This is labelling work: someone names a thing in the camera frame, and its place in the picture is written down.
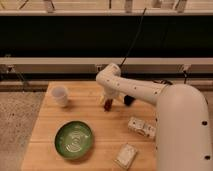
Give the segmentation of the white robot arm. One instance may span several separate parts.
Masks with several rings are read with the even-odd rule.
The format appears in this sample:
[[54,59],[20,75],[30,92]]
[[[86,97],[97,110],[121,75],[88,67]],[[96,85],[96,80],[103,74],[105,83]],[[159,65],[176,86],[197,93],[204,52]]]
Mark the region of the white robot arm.
[[156,107],[156,171],[213,171],[209,110],[197,88],[123,78],[114,63],[96,81],[108,99],[123,93]]

